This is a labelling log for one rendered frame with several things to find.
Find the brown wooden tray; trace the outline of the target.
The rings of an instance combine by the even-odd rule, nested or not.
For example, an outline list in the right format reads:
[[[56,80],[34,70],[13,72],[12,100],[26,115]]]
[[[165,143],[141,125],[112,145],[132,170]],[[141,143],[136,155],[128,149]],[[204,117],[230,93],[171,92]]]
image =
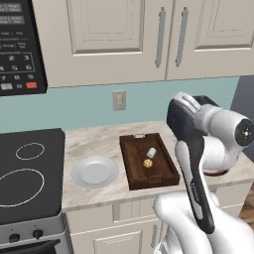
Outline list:
[[[119,137],[130,191],[177,186],[180,175],[159,133]],[[154,148],[152,166],[145,167],[148,151]]]

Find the dark red-rimmed plate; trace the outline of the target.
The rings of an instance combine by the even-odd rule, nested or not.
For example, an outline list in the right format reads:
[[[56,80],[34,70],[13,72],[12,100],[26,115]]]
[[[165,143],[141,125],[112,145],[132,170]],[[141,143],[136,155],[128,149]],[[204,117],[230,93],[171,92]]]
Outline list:
[[[211,177],[218,177],[222,176],[228,173],[229,170],[221,169],[221,170],[208,170],[208,169],[203,169],[203,173],[206,176],[211,176]]]

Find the black microwave oven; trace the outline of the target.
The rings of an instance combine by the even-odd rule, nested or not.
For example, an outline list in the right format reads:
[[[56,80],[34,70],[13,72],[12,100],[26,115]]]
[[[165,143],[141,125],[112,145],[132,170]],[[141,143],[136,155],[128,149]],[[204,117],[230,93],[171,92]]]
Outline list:
[[[0,0],[0,96],[47,89],[32,0]]]

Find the black hob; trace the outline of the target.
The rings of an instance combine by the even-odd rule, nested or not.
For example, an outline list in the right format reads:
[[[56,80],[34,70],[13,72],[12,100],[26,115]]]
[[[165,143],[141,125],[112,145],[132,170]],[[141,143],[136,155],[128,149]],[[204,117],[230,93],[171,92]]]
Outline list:
[[[0,225],[58,215],[63,174],[62,129],[0,134]]]

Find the white round plate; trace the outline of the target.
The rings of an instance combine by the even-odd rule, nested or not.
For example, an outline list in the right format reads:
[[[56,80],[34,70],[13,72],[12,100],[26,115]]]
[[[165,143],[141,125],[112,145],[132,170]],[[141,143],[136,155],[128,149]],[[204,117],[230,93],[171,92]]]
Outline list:
[[[71,170],[71,178],[79,187],[98,190],[111,185],[118,177],[119,168],[104,156],[90,156],[76,163]]]

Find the beige wall switch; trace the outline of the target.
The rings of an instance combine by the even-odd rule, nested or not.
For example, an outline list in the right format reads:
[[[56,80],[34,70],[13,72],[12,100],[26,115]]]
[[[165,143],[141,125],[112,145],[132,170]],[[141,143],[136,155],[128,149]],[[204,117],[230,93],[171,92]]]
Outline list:
[[[113,110],[125,110],[126,109],[126,91],[114,90],[113,91]]]

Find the beige base cupboard door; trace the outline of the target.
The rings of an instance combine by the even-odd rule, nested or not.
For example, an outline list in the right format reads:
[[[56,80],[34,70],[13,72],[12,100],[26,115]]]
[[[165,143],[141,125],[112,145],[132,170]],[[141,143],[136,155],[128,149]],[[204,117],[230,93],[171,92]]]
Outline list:
[[[162,222],[149,219],[105,229],[80,232],[70,236],[74,254],[153,254],[153,225],[158,226],[159,243]]]

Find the beige drawer front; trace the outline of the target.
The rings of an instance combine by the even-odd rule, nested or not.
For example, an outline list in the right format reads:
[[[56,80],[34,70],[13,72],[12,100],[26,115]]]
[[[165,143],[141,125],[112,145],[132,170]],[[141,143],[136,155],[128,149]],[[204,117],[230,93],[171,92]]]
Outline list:
[[[146,216],[154,216],[155,212],[153,205],[153,198],[117,202],[112,205],[113,221],[123,221]]]

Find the silver oven front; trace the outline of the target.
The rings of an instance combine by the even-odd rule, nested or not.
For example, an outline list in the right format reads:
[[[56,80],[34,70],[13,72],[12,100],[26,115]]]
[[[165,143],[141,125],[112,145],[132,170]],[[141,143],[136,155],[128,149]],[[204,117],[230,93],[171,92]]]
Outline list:
[[[33,232],[38,229],[43,231],[40,239],[33,236]],[[14,233],[20,235],[20,240],[10,243],[9,236]],[[57,254],[73,254],[62,213],[54,217],[0,226],[0,249],[57,239],[61,241],[56,246]]]

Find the beige wall cupboard door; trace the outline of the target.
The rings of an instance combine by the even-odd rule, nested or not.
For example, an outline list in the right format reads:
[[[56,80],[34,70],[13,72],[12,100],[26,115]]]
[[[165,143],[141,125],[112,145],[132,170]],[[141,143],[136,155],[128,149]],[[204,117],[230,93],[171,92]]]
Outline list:
[[[163,80],[174,0],[32,0],[50,87]],[[159,13],[166,20],[156,68]]]
[[[188,7],[182,63],[176,66]],[[254,74],[254,0],[174,0],[167,80]]]

